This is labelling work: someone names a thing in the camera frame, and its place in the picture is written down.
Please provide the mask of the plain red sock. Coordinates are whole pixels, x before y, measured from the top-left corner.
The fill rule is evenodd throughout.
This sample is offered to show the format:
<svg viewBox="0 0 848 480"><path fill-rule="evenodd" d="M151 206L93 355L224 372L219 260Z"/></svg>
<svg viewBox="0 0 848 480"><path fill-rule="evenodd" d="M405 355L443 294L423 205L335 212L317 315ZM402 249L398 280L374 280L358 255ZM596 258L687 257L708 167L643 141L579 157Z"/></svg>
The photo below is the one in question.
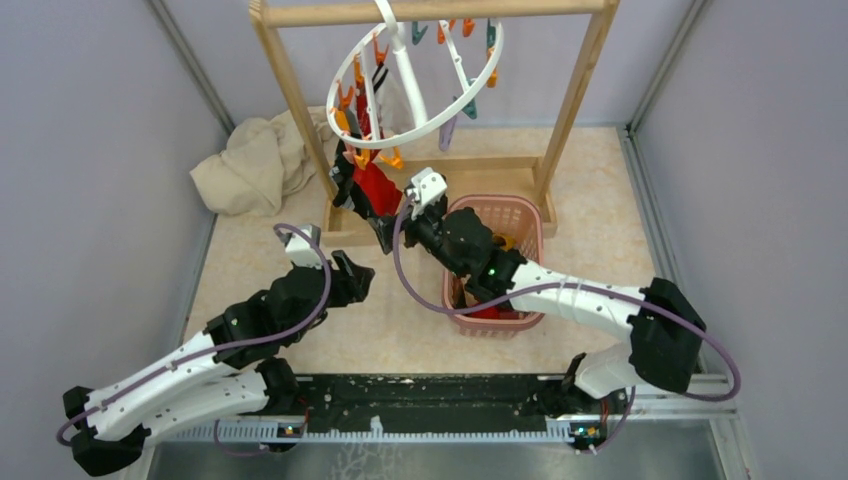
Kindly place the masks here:
<svg viewBox="0 0 848 480"><path fill-rule="evenodd" d="M354 211L363 219L394 215L402 194L396 184L374 163L353 167L350 196Z"/></svg>

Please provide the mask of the mustard yellow sock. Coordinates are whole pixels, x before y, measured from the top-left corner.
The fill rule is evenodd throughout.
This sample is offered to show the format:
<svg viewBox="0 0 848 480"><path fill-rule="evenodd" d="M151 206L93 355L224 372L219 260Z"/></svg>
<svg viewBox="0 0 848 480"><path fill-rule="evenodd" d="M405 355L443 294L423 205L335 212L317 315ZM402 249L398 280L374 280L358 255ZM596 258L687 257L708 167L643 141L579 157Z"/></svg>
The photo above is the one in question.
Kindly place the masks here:
<svg viewBox="0 0 848 480"><path fill-rule="evenodd" d="M493 235L493 243L504 251L512 250L516 246L516 240L513 237L499 233Z"/></svg>

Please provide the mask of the pink plastic laundry basket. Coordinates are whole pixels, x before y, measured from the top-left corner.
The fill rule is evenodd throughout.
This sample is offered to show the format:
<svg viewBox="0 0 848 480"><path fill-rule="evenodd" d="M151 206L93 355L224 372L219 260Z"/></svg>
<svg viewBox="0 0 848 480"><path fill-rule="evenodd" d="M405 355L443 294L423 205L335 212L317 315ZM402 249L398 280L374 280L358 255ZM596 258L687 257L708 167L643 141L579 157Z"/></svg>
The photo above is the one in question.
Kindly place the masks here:
<svg viewBox="0 0 848 480"><path fill-rule="evenodd" d="M516 246L504 251L493 243L495 251L482 269L464 278L445 272L442 303L450 309L461 309L456 304L463 293L470 294L481 303L505 295L509 289L507 281L516 272L519 257L536 263L542 261L542 219L533 203L514 195L466 195L454 201L449 210L453 212L464 208L472 209L480 223L491 230L492 243L493 235L499 233L513 237ZM496 306L515 310L509 302ZM451 314L449 318L464 336L495 339L511 339L543 319L541 313L517 312L524 314L522 319L487 321L457 314Z"/></svg>

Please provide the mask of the lilac plastic clip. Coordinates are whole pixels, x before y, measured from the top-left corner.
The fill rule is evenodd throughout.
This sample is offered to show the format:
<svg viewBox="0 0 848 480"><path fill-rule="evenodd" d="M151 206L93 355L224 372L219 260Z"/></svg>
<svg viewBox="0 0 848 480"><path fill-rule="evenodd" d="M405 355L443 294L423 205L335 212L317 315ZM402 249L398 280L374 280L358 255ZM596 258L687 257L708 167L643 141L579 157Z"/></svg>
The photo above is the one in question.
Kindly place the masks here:
<svg viewBox="0 0 848 480"><path fill-rule="evenodd" d="M453 135L455 132L458 116L453 115L439 128L438 148L442 152L447 152L450 149Z"/></svg>

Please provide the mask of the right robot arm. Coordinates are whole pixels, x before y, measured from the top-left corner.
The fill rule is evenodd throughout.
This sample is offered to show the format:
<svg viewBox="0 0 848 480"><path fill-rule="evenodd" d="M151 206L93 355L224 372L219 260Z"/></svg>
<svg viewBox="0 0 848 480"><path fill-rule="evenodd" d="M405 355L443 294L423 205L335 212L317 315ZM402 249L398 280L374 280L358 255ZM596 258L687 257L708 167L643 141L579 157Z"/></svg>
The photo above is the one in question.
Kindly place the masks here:
<svg viewBox="0 0 848 480"><path fill-rule="evenodd" d="M417 217L369 223L384 253L397 238L422 246L485 307L557 316L616 337L618 344L572 360L563 385L572 410L588 412L609 393L640 384L687 392L706 324L675 283L656 277L647 287L616 287L549 270L505 249L470 207L430 206Z"/></svg>

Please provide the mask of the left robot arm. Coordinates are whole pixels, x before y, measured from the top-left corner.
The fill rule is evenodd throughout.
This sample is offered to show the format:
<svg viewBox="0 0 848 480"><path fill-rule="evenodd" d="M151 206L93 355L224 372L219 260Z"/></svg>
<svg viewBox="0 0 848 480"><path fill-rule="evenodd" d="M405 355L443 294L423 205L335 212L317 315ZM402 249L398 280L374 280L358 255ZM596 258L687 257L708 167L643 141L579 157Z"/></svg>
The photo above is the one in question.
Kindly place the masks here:
<svg viewBox="0 0 848 480"><path fill-rule="evenodd" d="M131 377L66 391L74 461L92 477L109 475L171 435L212 420L302 412L296 376L280 349L319 325L327 309L364 301L376 275L342 250L331 258L329 270L293 267Z"/></svg>

